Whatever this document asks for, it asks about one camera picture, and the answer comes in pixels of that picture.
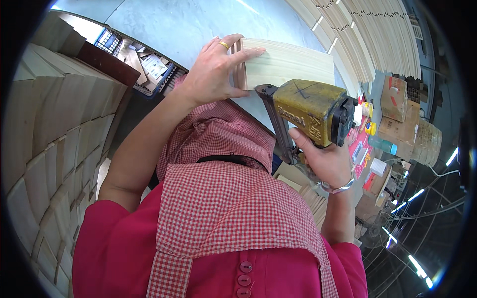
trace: woman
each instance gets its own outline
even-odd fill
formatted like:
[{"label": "woman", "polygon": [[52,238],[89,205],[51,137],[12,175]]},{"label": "woman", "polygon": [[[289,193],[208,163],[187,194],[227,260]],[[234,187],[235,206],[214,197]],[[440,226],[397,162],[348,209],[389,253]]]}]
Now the woman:
[{"label": "woman", "polygon": [[[75,298],[367,296],[351,191],[330,194],[320,235],[300,195],[270,176],[275,140],[223,101],[249,95],[229,73],[265,51],[227,55],[242,37],[206,44],[116,151],[77,239]],[[289,133],[323,181],[350,181],[346,146]],[[154,170],[161,183],[139,204]]]}]

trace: nail gun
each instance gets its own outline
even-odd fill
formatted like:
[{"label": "nail gun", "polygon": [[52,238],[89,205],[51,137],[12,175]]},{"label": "nail gun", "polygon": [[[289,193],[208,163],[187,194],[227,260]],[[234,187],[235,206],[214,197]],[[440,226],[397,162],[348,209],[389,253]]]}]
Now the nail gun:
[{"label": "nail gun", "polygon": [[255,91],[263,100],[275,130],[280,158],[319,182],[288,134],[288,122],[303,131],[318,148],[332,143],[341,147],[354,127],[354,107],[358,100],[347,96],[343,88],[305,80],[290,80],[280,87],[259,85]]}]

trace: fluorescent light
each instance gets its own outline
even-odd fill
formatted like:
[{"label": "fluorescent light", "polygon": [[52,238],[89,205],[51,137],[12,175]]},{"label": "fluorescent light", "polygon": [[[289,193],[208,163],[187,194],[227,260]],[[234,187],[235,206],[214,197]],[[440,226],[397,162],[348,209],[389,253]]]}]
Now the fluorescent light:
[{"label": "fluorescent light", "polygon": [[250,7],[249,5],[247,5],[244,1],[242,1],[242,0],[235,0],[235,1],[237,1],[238,3],[242,4],[243,6],[245,6],[245,8],[247,8],[249,11],[260,15],[255,9],[251,8],[251,7]]},{"label": "fluorescent light", "polygon": [[429,288],[432,288],[433,284],[432,284],[432,281],[431,281],[430,278],[426,277],[426,278],[425,278],[425,283],[427,283],[427,286],[428,286]]},{"label": "fluorescent light", "polygon": [[449,160],[446,162],[446,165],[449,166],[451,164],[451,162],[454,160],[454,158],[456,157],[457,155],[457,152],[459,152],[459,147],[457,147],[455,150],[454,150],[454,153],[452,153],[451,157],[449,158]]},{"label": "fluorescent light", "polygon": [[414,266],[417,268],[416,274],[421,276],[422,278],[426,278],[427,274],[424,272],[421,265],[419,265],[419,263],[416,261],[416,259],[412,255],[409,255],[409,259],[414,264]]},{"label": "fluorescent light", "polygon": [[335,37],[334,40],[333,40],[333,43],[331,44],[330,49],[327,51],[328,54],[331,53],[331,50],[333,49],[334,45],[336,45],[337,41],[338,41],[338,38]]},{"label": "fluorescent light", "polygon": [[393,211],[391,211],[391,213],[396,212],[396,210],[401,209],[401,208],[402,208],[404,205],[406,205],[406,204],[407,204],[407,202],[402,203],[401,205],[399,205],[399,207],[397,207],[396,209],[394,209]]},{"label": "fluorescent light", "polygon": [[409,200],[407,200],[408,202],[411,202],[412,200],[414,200],[418,195],[420,195],[421,193],[424,192],[424,189],[421,189],[420,191],[417,192],[417,194],[413,195],[412,197],[409,198]]},{"label": "fluorescent light", "polygon": [[391,233],[389,233],[389,231],[388,231],[388,230],[386,230],[386,229],[385,229],[383,226],[381,227],[381,229],[383,229],[383,230],[386,232],[386,234],[389,236],[389,239],[392,239],[394,242],[396,242],[396,243],[397,243],[397,240],[396,240],[396,238],[394,238],[394,236],[393,236],[393,235],[391,235]]}]

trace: table surface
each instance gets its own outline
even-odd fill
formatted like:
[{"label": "table surface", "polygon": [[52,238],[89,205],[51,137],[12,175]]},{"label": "table surface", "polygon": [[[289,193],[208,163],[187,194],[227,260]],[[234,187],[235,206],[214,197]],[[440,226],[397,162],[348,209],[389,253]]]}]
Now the table surface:
[{"label": "table surface", "polygon": [[[207,41],[237,32],[325,52],[284,0],[58,0],[54,8],[105,24],[185,69]],[[345,88],[336,68],[335,85]],[[234,102],[274,132],[255,92]]]}]

